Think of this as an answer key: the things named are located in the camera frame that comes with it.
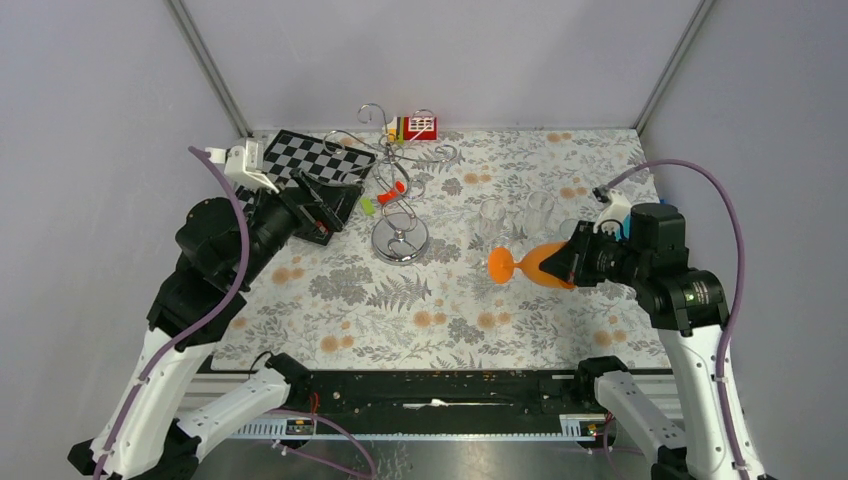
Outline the clear wine glass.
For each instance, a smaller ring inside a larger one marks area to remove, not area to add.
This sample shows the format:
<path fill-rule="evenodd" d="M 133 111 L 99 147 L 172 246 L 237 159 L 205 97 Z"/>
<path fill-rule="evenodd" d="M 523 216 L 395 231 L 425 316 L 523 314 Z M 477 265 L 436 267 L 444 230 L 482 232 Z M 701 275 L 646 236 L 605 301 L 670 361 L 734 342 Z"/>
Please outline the clear wine glass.
<path fill-rule="evenodd" d="M 555 206 L 554 197 L 545 191 L 531 193 L 525 206 L 514 218 L 515 239 L 536 240 L 546 231 Z"/>
<path fill-rule="evenodd" d="M 490 199 L 481 203 L 473 222 L 473 232 L 469 249 L 488 252 L 495 246 L 505 223 L 506 209 L 498 200 Z"/>

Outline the orange wine glass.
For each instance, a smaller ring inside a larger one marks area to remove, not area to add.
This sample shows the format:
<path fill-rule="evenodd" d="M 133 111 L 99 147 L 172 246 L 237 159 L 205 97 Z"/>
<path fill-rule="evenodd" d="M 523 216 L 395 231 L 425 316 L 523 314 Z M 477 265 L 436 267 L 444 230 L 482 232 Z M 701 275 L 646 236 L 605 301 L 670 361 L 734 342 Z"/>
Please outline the orange wine glass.
<path fill-rule="evenodd" d="M 521 260 L 515 260 L 512 253 L 505 247 L 497 247 L 491 251 L 487 261 L 487 271 L 496 284 L 505 284 L 513 277 L 515 270 L 536 285 L 573 290 L 575 285 L 560 280 L 557 277 L 543 272 L 540 264 L 566 245 L 565 242 L 547 243 L 531 249 Z"/>

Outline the blue wine glass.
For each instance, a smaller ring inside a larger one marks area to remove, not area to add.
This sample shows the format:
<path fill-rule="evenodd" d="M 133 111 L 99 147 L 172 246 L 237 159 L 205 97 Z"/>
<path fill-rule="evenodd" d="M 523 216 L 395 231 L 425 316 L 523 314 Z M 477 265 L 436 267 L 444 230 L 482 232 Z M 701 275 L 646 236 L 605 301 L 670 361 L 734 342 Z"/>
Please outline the blue wine glass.
<path fill-rule="evenodd" d="M 627 215 L 623 220 L 615 220 L 615 236 L 618 240 L 627 240 L 631 237 L 631 216 Z"/>

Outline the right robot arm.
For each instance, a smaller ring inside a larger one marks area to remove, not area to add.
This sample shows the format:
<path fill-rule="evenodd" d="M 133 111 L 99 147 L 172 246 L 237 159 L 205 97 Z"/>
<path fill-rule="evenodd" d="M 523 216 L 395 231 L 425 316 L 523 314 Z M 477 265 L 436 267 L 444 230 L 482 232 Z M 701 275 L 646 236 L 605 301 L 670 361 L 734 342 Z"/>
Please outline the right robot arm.
<path fill-rule="evenodd" d="M 688 264 L 685 219 L 665 204 L 630 210 L 623 239 L 578 222 L 570 239 L 539 264 L 575 287 L 610 282 L 630 287 L 668 357 L 682 428 L 635 384 L 614 356 L 583 360 L 573 386 L 583 410 L 604 408 L 638 446 L 653 479 L 766 479 L 735 390 L 721 340 L 730 330 L 727 297 L 717 277 Z"/>

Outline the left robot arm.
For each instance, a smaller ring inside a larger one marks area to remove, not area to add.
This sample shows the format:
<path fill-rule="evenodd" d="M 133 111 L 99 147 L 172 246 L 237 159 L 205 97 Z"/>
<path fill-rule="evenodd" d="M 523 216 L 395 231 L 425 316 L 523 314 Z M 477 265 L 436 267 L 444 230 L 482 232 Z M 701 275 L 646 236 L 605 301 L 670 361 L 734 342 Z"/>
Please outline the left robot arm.
<path fill-rule="evenodd" d="M 297 173 L 292 186 L 244 209 L 235 191 L 197 203 L 178 230 L 180 255 L 149 310 L 142 351 L 104 430 L 74 445 L 69 463 L 92 479 L 188 479 L 224 439 L 257 416 L 296 411 L 311 372 L 276 353 L 241 386 L 179 415 L 189 384 L 246 305 L 251 283 L 294 235 L 339 231 L 362 189 Z"/>

